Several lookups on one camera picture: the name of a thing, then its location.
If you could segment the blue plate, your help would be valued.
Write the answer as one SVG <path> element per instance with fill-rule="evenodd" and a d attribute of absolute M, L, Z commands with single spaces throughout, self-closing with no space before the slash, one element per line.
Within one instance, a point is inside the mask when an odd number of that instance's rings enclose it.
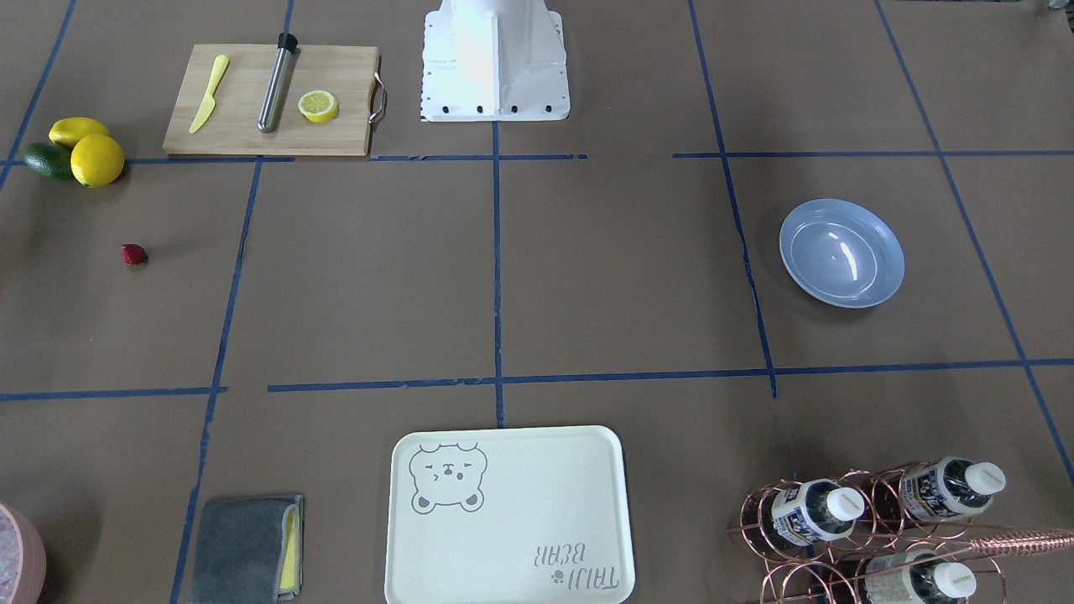
<path fill-rule="evenodd" d="M 779 229 L 779 253 L 806 294 L 843 310 L 882 305 L 905 279 L 905 253 L 894 231 L 850 201 L 799 204 Z"/>

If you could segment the red strawberry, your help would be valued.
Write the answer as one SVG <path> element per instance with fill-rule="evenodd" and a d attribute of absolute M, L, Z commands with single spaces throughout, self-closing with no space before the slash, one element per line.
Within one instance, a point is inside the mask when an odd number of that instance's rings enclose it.
<path fill-rule="evenodd" d="M 120 258 L 126 265 L 143 265 L 149 260 L 149 253 L 135 243 L 124 243 L 120 246 Z"/>

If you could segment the cream bear tray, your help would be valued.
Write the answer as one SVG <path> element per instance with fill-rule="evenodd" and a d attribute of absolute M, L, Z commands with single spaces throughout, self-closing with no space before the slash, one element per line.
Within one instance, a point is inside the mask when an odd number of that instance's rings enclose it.
<path fill-rule="evenodd" d="M 388 603 L 623 603 L 634 585 L 613 430 L 426 431 L 395 445 Z"/>

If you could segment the half lemon slice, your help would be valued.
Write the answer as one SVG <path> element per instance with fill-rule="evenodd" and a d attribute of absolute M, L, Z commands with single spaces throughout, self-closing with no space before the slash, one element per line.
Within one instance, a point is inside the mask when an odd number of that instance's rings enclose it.
<path fill-rule="evenodd" d="M 308 123 L 329 123 L 337 118 L 339 103 L 329 91 L 307 91 L 300 96 L 297 110 Z"/>

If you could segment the steel muddler black tip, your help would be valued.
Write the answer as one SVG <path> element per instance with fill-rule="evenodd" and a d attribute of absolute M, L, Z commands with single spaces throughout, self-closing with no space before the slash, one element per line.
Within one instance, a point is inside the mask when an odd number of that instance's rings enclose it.
<path fill-rule="evenodd" d="M 290 32 L 281 32 L 268 80 L 268 87 L 258 114 L 257 128 L 259 133 L 273 133 L 279 127 L 284 99 L 287 94 L 290 77 L 295 63 L 297 38 Z"/>

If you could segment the wooden cutting board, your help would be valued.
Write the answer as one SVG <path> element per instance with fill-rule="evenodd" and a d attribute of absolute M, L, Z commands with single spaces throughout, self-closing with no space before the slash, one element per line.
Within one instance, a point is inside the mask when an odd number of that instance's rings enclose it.
<path fill-rule="evenodd" d="M 275 44 L 195 44 L 182 80 L 164 135 L 166 154 L 241 154 L 242 156 L 364 157 L 371 145 L 372 115 L 383 107 L 378 88 L 380 51 L 367 46 L 301 45 L 285 77 L 279 126 L 258 130 L 258 114 L 268 90 Z M 198 133 L 189 131 L 218 56 L 229 64 L 214 92 L 216 106 Z M 311 123 L 299 110 L 300 96 L 329 91 L 338 116 Z"/>

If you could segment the bottle in rack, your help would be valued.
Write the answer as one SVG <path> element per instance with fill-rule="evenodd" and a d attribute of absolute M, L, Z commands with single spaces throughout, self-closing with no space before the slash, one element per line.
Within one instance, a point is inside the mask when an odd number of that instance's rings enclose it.
<path fill-rule="evenodd" d="M 832 479 L 790 484 L 763 497 L 760 542 L 775 553 L 845 540 L 867 504 L 855 488 Z"/>
<path fill-rule="evenodd" d="M 973 570 L 928 549 L 872 558 L 857 581 L 863 603 L 966 603 L 977 591 Z"/>
<path fill-rule="evenodd" d="M 1008 486 L 998 464 L 959 456 L 908 470 L 898 485 L 901 507 L 918 523 L 943 523 L 985 512 Z"/>

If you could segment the grey folded cloth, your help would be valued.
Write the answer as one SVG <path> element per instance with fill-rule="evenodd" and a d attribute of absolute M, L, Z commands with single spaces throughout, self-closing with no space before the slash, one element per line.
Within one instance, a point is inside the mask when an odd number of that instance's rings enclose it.
<path fill-rule="evenodd" d="M 201 512 L 190 603 L 281 603 L 303 587 L 305 497 L 212 498 Z"/>

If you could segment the yellow plastic knife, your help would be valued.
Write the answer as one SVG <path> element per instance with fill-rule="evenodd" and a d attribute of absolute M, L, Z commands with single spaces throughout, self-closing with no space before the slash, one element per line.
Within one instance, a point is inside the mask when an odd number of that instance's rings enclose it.
<path fill-rule="evenodd" d="M 218 55 L 215 57 L 214 61 L 212 61 L 211 80 L 208 80 L 206 84 L 201 103 L 198 111 L 195 111 L 195 118 L 192 119 L 192 123 L 188 127 L 188 133 L 198 133 L 203 128 L 205 123 L 207 123 L 208 118 L 211 118 L 212 112 L 214 112 L 215 107 L 217 107 L 215 95 L 218 86 L 220 85 L 220 81 L 222 81 L 222 77 L 224 76 L 227 68 L 229 68 L 229 64 L 230 58 L 227 57 L 227 55 Z"/>

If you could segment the yellow lemon front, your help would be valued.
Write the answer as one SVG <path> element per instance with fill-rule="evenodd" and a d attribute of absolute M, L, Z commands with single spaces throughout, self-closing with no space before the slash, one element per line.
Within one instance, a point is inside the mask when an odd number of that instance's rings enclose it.
<path fill-rule="evenodd" d="M 125 164 L 122 145 L 106 134 L 86 135 L 70 152 L 70 172 L 87 188 L 101 188 L 118 179 Z"/>

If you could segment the yellow lemon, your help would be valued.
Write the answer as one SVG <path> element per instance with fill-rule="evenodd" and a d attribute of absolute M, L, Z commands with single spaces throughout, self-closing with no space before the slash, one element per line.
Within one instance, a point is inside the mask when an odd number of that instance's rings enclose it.
<path fill-rule="evenodd" d="M 50 142 L 62 148 L 73 149 L 81 140 L 88 135 L 111 135 L 107 127 L 86 116 L 73 116 L 57 120 L 50 126 Z"/>
<path fill-rule="evenodd" d="M 70 152 L 70 172 L 87 188 L 101 188 L 118 179 L 125 164 L 122 145 L 106 134 L 86 135 Z"/>

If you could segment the bottle front in rack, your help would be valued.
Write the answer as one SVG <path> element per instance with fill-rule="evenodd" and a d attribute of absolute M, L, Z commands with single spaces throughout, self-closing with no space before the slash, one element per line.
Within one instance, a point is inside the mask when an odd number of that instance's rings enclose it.
<path fill-rule="evenodd" d="M 977 591 L 973 570 L 928 549 L 872 558 L 857 581 L 863 603 L 966 603 Z"/>

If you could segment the green avocado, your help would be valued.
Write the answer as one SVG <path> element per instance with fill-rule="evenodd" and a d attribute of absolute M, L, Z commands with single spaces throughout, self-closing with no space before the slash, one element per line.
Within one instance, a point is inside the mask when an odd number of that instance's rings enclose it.
<path fill-rule="evenodd" d="M 55 182 L 68 182 L 75 179 L 70 167 L 70 149 L 54 143 L 31 143 L 23 150 L 23 161 L 38 175 L 54 179 Z"/>

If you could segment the pink bowl with ice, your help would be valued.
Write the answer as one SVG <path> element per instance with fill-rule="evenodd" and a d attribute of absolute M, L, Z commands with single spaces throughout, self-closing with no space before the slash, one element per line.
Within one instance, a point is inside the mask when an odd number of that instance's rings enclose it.
<path fill-rule="evenodd" d="M 43 540 L 33 523 L 20 512 L 1 504 L 3 521 L 3 603 L 38 603 L 46 575 Z"/>

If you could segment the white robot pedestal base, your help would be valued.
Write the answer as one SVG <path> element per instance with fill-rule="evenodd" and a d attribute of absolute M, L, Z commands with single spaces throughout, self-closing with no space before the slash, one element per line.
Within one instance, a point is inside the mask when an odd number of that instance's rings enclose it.
<path fill-rule="evenodd" d="M 422 123 L 571 115 L 564 24 L 545 1 L 442 1 L 423 26 Z"/>

